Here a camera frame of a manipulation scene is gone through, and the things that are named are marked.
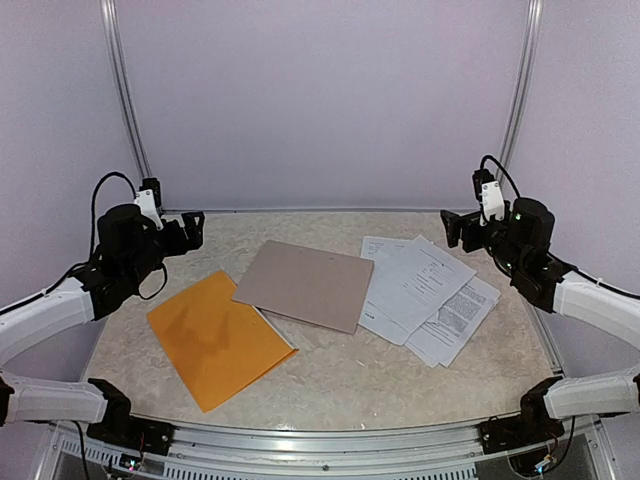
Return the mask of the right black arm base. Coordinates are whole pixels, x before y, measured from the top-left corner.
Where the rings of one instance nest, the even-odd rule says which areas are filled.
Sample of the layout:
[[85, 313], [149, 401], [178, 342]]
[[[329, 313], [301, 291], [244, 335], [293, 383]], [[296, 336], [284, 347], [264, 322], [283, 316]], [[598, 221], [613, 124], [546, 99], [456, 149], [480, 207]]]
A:
[[562, 379], [544, 379], [520, 399], [520, 411], [506, 417], [490, 417], [477, 425], [484, 454], [518, 449], [547, 440], [558, 439], [565, 433], [563, 423], [547, 412], [544, 395]]

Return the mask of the pink-brown file folder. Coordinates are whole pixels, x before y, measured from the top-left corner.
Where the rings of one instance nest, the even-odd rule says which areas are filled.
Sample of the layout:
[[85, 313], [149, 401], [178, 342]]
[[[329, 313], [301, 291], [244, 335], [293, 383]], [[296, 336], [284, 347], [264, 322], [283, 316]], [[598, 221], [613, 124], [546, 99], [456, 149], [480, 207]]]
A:
[[352, 334], [374, 262], [274, 240], [258, 250], [232, 299], [308, 324]]

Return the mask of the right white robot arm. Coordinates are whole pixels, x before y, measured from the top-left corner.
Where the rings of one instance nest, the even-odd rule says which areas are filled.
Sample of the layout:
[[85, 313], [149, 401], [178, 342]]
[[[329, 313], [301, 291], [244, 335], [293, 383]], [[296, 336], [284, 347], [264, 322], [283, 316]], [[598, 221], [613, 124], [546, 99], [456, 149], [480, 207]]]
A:
[[[579, 320], [639, 347], [639, 300], [581, 272], [549, 252], [554, 215], [541, 202], [518, 198], [499, 220], [481, 210], [459, 215], [442, 210], [447, 244], [467, 253], [485, 250], [510, 285], [534, 307]], [[525, 396], [534, 401], [513, 419], [511, 433], [535, 442], [551, 419], [639, 411], [639, 367], [582, 378], [554, 378]]]

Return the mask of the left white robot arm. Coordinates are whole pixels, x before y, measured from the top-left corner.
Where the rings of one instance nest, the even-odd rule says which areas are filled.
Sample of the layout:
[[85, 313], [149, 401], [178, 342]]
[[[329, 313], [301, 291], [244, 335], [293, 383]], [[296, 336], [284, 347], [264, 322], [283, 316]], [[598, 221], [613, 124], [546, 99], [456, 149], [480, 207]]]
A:
[[[54, 288], [1, 311], [1, 361], [72, 327], [102, 320], [132, 296], [168, 257], [203, 244], [205, 216], [185, 213], [161, 219], [155, 209], [128, 203], [109, 209], [96, 222], [99, 243], [89, 260], [74, 266]], [[1, 422], [77, 421], [99, 423], [121, 445], [140, 434], [137, 418], [113, 405], [107, 386], [1, 373]]]

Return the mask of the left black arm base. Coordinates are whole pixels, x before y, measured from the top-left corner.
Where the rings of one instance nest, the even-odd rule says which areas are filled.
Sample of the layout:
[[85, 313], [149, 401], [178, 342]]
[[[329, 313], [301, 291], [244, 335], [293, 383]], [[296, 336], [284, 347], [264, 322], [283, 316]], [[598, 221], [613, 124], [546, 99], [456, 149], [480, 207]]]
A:
[[90, 378], [107, 400], [105, 414], [98, 423], [89, 424], [87, 435], [105, 443], [167, 456], [175, 433], [168, 422], [142, 418], [131, 414], [131, 401], [114, 385], [103, 379]]

